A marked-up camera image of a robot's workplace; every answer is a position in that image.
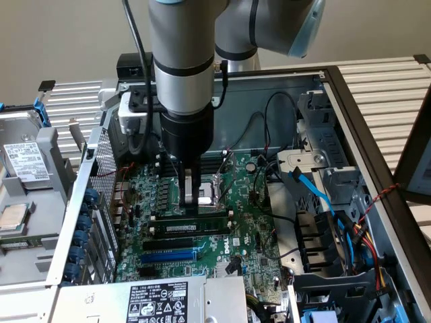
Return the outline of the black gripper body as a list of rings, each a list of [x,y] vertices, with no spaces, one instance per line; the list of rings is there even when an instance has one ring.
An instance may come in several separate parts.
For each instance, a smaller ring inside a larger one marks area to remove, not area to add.
[[[163,112],[160,125],[162,142],[168,153],[182,162],[193,162],[213,142],[214,111],[211,106],[206,106],[202,111],[186,116]]]

